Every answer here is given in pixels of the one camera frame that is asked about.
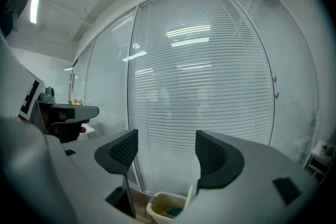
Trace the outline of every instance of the white bin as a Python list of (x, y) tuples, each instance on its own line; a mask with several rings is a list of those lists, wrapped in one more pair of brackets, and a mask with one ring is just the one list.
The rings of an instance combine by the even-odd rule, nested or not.
[(169, 223), (174, 219), (161, 216), (160, 213), (164, 212), (167, 208), (183, 209), (186, 200), (187, 198), (184, 196), (159, 192), (149, 200), (147, 204), (147, 212), (158, 224)]

